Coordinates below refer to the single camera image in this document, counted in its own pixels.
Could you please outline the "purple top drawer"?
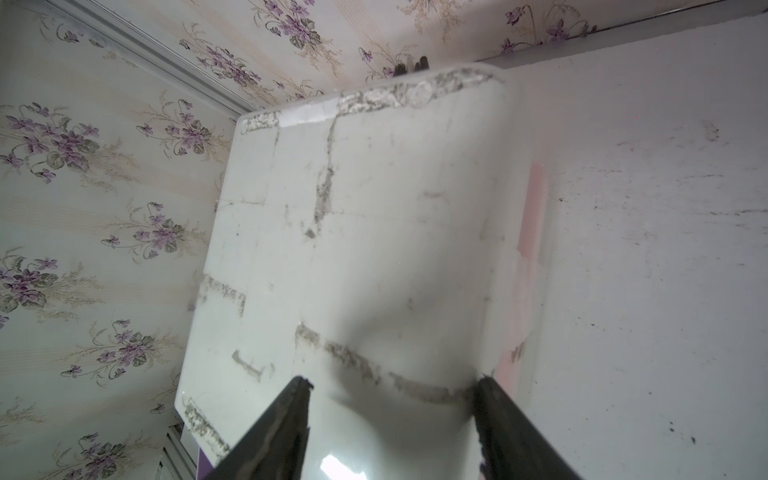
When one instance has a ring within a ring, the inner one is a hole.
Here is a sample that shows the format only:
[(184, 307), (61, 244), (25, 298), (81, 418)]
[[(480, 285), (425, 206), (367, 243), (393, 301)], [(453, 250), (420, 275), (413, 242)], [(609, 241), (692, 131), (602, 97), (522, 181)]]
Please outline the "purple top drawer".
[(196, 480), (205, 480), (214, 471), (214, 466), (202, 449), (198, 450)]

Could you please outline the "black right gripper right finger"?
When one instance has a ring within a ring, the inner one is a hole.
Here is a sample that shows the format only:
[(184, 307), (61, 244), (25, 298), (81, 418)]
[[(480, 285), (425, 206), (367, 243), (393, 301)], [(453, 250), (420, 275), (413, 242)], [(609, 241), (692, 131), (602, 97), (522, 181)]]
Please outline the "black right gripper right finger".
[(495, 379), (486, 376), (477, 382), (473, 416), (481, 447), (480, 472), (484, 478), (580, 478)]

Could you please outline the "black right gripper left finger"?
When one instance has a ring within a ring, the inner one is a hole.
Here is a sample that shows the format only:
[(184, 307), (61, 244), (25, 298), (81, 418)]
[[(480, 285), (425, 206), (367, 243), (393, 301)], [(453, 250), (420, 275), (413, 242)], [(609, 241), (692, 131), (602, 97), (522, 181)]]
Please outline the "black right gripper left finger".
[(293, 377), (207, 477), (215, 480), (299, 479), (310, 434), (312, 389), (312, 383), (306, 378)]

